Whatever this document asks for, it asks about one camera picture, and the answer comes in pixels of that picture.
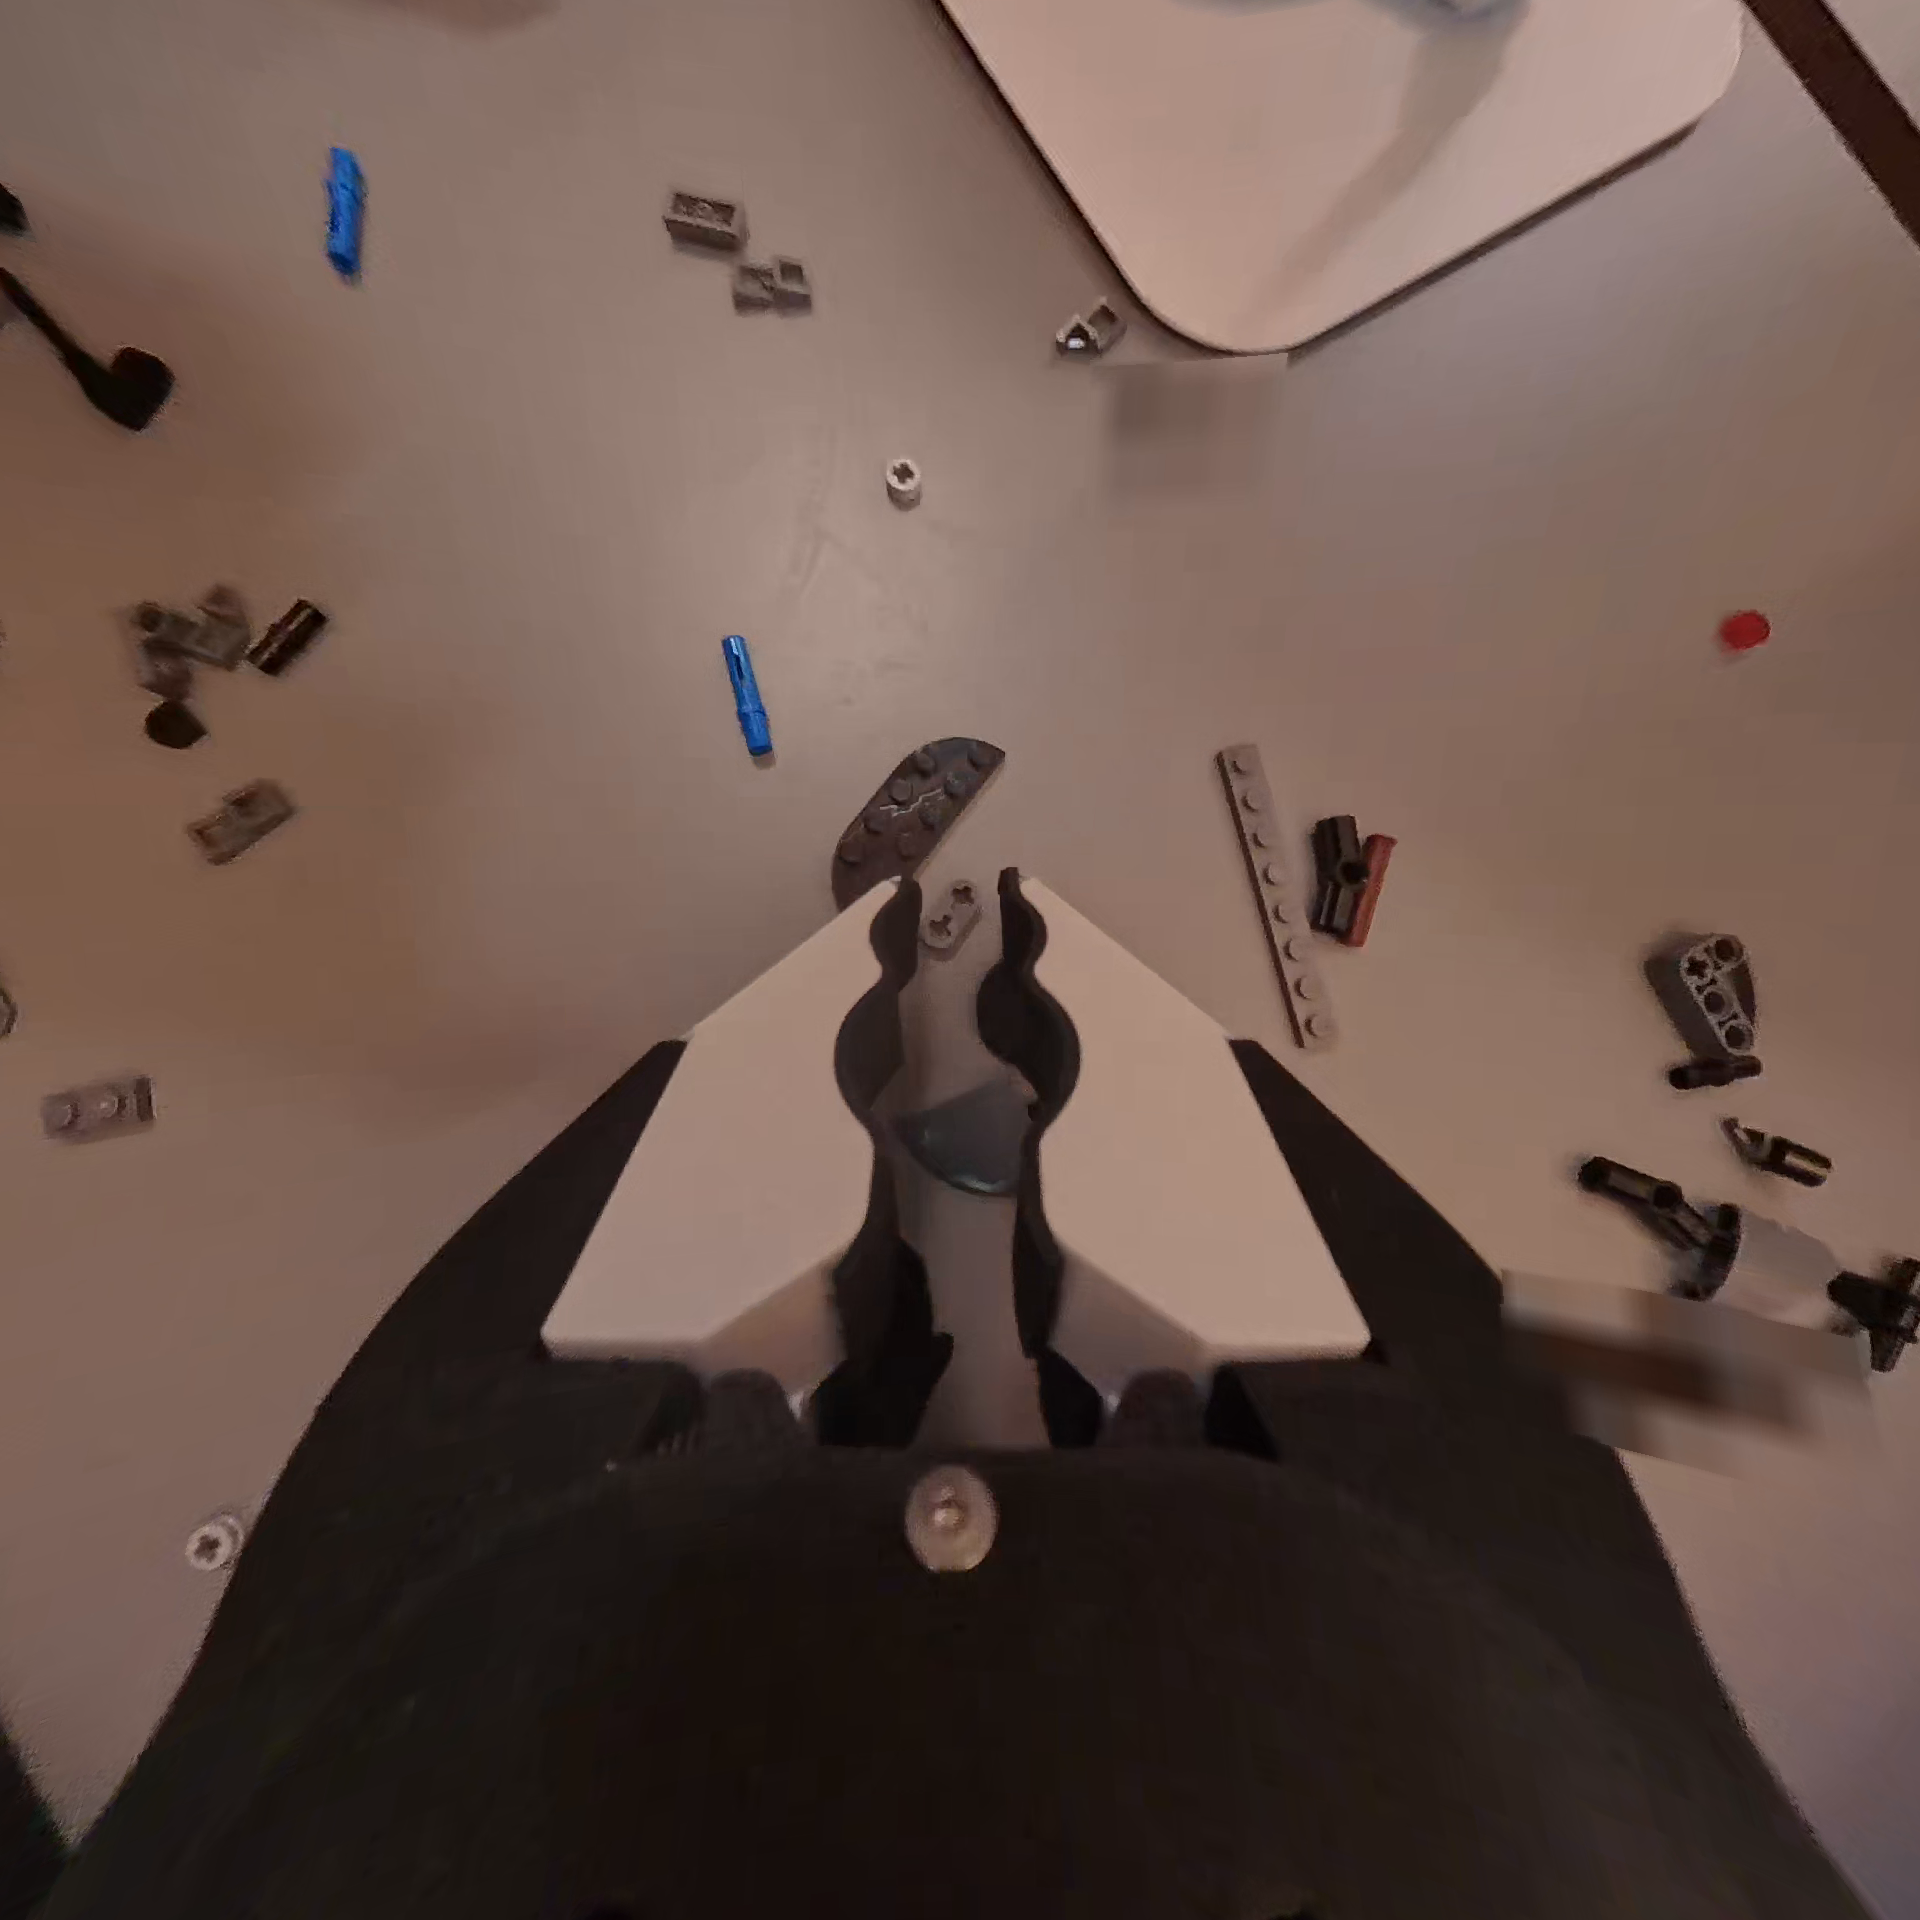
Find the white book stand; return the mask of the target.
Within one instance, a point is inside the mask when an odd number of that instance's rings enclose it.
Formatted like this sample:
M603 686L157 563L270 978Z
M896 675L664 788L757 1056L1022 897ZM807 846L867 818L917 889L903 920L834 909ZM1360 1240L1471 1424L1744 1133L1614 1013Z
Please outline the white book stand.
M1684 138L1732 2L943 2L1136 300L1290 353Z

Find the black and red lego connector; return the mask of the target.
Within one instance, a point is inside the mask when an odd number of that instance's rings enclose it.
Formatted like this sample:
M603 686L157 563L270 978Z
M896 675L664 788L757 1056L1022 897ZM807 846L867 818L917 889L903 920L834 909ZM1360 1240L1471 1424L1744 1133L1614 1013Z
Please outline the black and red lego connector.
M1350 814L1330 814L1311 825L1310 849L1310 925L1347 949L1367 947L1398 840L1360 834Z

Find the black lego cross piece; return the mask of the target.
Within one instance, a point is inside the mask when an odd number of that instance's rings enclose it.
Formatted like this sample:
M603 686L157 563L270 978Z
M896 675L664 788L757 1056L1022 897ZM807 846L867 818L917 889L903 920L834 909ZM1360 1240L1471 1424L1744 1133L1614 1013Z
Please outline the black lego cross piece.
M1890 1374L1917 1339L1917 1260L1892 1260L1877 1278L1843 1272L1828 1299L1867 1342L1874 1374Z

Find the grey lego liftarm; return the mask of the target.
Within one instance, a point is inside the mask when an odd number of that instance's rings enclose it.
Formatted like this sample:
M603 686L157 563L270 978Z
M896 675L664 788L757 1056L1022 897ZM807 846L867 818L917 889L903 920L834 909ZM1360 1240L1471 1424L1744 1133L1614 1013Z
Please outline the grey lego liftarm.
M1758 1056L1758 988L1736 936L1671 936L1647 949L1642 971L1688 1056L1719 1062Z

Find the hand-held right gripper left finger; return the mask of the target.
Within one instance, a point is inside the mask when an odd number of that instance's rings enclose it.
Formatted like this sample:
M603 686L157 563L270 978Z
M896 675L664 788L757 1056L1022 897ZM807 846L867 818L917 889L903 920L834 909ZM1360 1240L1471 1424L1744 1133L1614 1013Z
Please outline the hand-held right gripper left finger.
M917 1438L954 1338L880 1106L922 909L914 880L870 889L685 1034L543 1318L549 1358L764 1374L829 1444Z

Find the grey lego piece cluster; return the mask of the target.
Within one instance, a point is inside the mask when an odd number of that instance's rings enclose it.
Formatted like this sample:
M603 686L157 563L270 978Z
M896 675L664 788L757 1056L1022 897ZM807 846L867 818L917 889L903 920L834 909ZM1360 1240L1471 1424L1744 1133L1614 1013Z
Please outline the grey lego piece cluster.
M134 683L165 701L181 701L202 668L234 672L254 650L244 596L218 582L191 609L139 601L118 614Z

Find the dark grey half-round lego plate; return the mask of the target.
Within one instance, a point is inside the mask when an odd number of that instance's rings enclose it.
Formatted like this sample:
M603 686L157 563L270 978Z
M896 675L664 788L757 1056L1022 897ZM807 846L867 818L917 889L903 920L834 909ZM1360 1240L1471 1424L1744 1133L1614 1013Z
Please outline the dark grey half-round lego plate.
M834 909L885 883L918 878L1003 763L1003 748L980 736L940 736L901 756L834 841Z

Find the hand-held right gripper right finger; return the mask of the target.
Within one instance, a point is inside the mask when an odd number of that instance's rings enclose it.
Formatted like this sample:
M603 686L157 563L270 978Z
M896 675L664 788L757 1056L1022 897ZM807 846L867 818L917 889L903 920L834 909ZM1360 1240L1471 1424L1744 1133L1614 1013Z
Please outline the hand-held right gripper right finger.
M1046 1440L1126 1388L1357 1361L1372 1334L1231 1035L1042 880L996 880L975 1034L1027 1088L1012 1299Z

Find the long black lego axle connector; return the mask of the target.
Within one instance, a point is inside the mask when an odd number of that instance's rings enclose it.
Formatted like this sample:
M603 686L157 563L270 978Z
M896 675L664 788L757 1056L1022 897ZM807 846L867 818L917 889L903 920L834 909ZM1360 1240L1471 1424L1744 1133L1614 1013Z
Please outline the long black lego axle connector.
M175 374L162 358L136 348L117 348L109 356L99 356L11 272L2 272L2 296L24 325L47 342L88 408L132 434L154 426L175 392Z

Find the grey two-hole lego piece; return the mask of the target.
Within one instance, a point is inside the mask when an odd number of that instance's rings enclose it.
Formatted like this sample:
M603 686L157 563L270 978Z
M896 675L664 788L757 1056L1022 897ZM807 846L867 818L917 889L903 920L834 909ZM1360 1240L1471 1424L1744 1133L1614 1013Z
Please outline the grey two-hole lego piece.
M296 814L299 805L288 788L261 778L222 796L213 812L184 824L182 833L206 864L223 869L259 849Z

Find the small grey lego plate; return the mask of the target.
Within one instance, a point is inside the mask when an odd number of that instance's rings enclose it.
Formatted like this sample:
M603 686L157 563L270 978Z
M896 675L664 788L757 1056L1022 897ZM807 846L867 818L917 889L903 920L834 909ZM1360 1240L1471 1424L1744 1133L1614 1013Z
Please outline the small grey lego plate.
M94 1080L38 1101L42 1133L67 1146L132 1136L149 1129L154 1121L155 1092L143 1072Z

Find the long grey lego plate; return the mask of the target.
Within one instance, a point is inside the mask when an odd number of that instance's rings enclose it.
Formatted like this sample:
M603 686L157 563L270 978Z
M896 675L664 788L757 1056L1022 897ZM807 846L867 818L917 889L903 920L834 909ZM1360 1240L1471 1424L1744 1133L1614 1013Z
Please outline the long grey lego plate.
M1336 1020L1317 965L1300 854L1290 834L1290 817L1278 805L1263 760L1252 740L1218 750L1216 773L1230 805L1242 864L1252 889L1291 1041L1300 1052L1330 1052L1336 1042Z

